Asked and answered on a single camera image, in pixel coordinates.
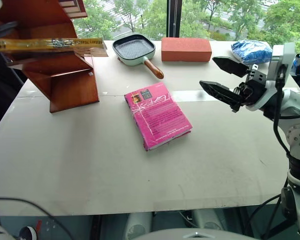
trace wooden handle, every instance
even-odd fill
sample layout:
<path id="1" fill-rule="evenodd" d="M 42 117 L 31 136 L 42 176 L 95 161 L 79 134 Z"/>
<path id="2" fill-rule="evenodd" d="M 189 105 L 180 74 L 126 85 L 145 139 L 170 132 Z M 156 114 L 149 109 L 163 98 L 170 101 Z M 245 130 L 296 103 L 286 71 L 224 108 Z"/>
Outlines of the wooden handle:
<path id="1" fill-rule="evenodd" d="M 151 72 L 153 72 L 153 74 L 158 79 L 163 79 L 164 78 L 164 73 L 159 68 L 157 68 L 152 62 L 150 62 L 149 59 L 144 61 L 144 65 L 146 65 L 148 67 L 148 69 L 150 69 Z"/>

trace floor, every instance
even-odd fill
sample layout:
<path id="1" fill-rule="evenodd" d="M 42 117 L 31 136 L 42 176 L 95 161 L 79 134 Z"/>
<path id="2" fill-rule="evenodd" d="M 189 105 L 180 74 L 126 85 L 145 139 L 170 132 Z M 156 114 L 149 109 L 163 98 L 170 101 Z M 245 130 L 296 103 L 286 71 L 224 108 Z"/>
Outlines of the floor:
<path id="1" fill-rule="evenodd" d="M 240 207 L 240 208 L 219 208 L 216 213 L 225 230 L 234 233 L 242 233 L 242 224 L 244 217 L 238 215 L 238 212 L 246 211 L 251 214 L 255 206 Z M 252 223 L 254 237 L 260 239 L 266 229 L 266 224 L 274 205 L 265 206 L 256 216 Z M 17 216 L 2 216 L 2 226 L 13 236 L 17 236 L 20 229 L 24 226 L 36 228 L 38 222 L 41 221 L 39 231 L 40 240 L 66 240 L 68 239 L 62 229 L 47 217 L 17 217 Z M 76 240 L 95 240 L 98 238 L 90 238 L 93 216 L 58 216 L 61 221 L 74 235 Z M 122 240 L 125 230 L 128 214 L 110 214 L 102 216 L 102 225 L 100 230 L 100 240 Z M 274 219 L 273 225 L 282 222 L 284 217 L 279 210 Z M 163 211 L 156 212 L 152 220 L 152 231 L 187 228 L 185 221 L 182 219 L 178 211 Z M 274 236 L 271 240 L 300 240 L 297 234 L 297 226 L 293 225 L 284 232 Z"/>

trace book cover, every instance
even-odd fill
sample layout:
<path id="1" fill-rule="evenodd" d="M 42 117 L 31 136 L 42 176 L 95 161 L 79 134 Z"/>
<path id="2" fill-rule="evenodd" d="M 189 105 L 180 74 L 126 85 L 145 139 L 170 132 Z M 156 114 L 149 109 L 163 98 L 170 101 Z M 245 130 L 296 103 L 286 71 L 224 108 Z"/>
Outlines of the book cover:
<path id="1" fill-rule="evenodd" d="M 124 98 L 150 150 L 188 133 L 192 125 L 162 83 L 130 92 Z"/>

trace blue plastic bag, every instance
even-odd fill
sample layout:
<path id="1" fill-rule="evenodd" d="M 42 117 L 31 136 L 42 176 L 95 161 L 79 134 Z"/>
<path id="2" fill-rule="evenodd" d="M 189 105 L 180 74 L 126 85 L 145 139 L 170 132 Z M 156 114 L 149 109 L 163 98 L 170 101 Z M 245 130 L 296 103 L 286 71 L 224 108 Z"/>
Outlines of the blue plastic bag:
<path id="1" fill-rule="evenodd" d="M 268 63 L 272 57 L 269 45 L 254 40 L 241 40 L 231 45 L 232 53 L 243 64 Z"/>

